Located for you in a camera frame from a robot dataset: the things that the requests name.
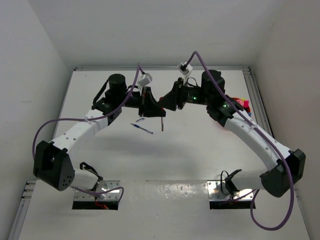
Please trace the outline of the pink glue bottle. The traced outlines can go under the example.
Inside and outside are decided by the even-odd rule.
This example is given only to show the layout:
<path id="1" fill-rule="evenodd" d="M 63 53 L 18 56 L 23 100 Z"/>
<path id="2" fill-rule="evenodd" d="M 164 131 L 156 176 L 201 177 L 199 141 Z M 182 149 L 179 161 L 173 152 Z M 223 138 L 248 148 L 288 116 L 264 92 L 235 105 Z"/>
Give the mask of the pink glue bottle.
<path id="1" fill-rule="evenodd" d="M 237 99 L 236 102 L 241 104 L 241 105 L 244 105 L 244 103 L 245 103 L 242 99 Z"/>

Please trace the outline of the pink black highlighter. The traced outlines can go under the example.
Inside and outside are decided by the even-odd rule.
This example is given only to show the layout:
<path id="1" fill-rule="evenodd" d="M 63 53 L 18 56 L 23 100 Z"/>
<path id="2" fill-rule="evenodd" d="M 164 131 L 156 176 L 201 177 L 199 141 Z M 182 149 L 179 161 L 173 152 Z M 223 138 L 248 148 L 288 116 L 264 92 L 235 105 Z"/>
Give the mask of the pink black highlighter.
<path id="1" fill-rule="evenodd" d="M 244 100 L 244 101 L 243 101 L 243 108 L 244 108 L 244 109 L 249 109 L 249 108 L 250 108 L 250 106 L 249 106 L 249 101 L 248 101 L 248 100 Z"/>

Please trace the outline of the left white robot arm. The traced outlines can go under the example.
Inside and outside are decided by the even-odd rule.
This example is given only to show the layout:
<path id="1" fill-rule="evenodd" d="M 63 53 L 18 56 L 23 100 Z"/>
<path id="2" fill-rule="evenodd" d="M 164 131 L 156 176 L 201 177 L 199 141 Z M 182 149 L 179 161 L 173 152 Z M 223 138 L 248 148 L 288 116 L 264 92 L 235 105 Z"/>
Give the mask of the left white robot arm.
<path id="1" fill-rule="evenodd" d="M 157 105 L 148 86 L 151 81 L 151 75 L 143 72 L 141 78 L 135 78 L 134 83 L 127 86 L 124 75 L 110 75 L 83 118 L 77 119 L 77 123 L 59 137 L 37 144 L 33 175 L 58 191 L 94 190 L 103 177 L 85 162 L 74 168 L 72 159 L 88 140 L 116 120 L 123 107 L 137 109 L 138 115 L 144 118 L 165 117 L 166 112 Z"/>

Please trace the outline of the red ballpoint pen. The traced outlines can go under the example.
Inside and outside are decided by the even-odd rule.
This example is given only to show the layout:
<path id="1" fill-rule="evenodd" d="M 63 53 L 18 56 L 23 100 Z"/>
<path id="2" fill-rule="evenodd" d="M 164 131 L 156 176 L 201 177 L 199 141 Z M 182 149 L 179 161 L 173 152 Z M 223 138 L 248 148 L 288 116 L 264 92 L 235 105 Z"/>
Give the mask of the red ballpoint pen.
<path id="1" fill-rule="evenodd" d="M 163 132 L 164 131 L 164 118 L 161 117 L 160 121 L 161 121 L 161 131 Z"/>

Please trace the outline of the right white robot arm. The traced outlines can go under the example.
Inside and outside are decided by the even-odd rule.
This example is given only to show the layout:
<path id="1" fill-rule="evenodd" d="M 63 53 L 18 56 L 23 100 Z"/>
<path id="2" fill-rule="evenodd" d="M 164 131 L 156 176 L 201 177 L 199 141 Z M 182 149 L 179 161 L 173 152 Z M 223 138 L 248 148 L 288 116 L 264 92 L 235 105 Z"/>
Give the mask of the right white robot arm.
<path id="1" fill-rule="evenodd" d="M 245 171 L 236 169 L 224 180 L 227 193 L 243 189 L 266 190 L 280 198 L 302 176 L 305 153 L 282 145 L 265 132 L 234 98 L 225 94 L 225 80 L 221 72 L 204 71 L 200 86 L 188 86 L 179 78 L 170 92 L 160 98 L 160 107 L 176 111 L 185 104 L 205 105 L 207 113 L 223 128 L 238 136 L 263 162 L 266 169 Z"/>

